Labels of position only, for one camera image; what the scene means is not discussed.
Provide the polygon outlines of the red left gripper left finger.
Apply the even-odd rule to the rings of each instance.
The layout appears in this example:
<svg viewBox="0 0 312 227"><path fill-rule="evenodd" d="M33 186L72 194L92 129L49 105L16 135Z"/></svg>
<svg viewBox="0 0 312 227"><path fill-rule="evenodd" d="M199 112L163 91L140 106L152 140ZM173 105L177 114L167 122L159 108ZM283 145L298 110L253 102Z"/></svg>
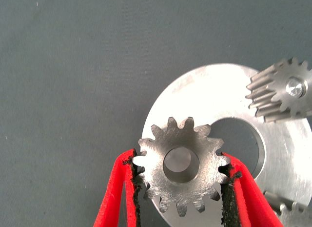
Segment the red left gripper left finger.
<svg viewBox="0 0 312 227"><path fill-rule="evenodd" d="M141 226L140 206L138 203L140 185L139 181L136 180L138 168L133 164L133 158L136 155L136 150L133 148L121 153L116 158L104 198L94 222L95 227L118 226L123 190L125 190L126 195L127 226Z"/></svg>

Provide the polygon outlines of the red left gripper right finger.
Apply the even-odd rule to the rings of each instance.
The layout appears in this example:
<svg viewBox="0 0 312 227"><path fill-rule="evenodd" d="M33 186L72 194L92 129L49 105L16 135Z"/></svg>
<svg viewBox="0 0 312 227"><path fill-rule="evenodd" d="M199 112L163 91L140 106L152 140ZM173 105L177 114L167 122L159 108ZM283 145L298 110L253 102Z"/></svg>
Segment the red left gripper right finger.
<svg viewBox="0 0 312 227"><path fill-rule="evenodd" d="M281 227L274 213L248 168L236 157L222 153L230 163L221 169L229 176L221 185L222 218L224 227Z"/></svg>

